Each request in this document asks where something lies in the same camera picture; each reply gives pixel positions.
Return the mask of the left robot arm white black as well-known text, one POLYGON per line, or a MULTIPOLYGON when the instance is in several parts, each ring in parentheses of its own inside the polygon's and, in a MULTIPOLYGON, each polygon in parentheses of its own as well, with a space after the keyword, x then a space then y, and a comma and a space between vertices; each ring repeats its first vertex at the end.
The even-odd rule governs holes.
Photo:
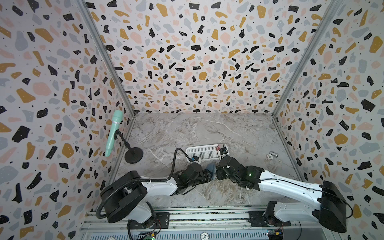
POLYGON ((96 217, 106 218, 110 224, 128 218, 129 227, 136 224, 148 229, 159 220, 149 198, 186 195, 196 186, 211 182, 215 171, 214 163, 203 168, 198 162, 189 164, 183 171, 171 172, 168 178, 149 179, 130 171, 102 191, 96 217))

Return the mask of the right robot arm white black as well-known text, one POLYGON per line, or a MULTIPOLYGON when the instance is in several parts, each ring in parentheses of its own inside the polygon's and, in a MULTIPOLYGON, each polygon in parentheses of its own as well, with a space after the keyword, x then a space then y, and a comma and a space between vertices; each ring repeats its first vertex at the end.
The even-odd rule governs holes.
POLYGON ((336 233, 347 231, 350 217, 347 210, 351 206, 332 182, 311 184, 288 179, 256 166, 245 167, 230 156, 220 160, 216 173, 218 180, 229 179, 246 190, 271 192, 296 200, 293 204, 270 201, 264 213, 270 224, 310 221, 336 233))

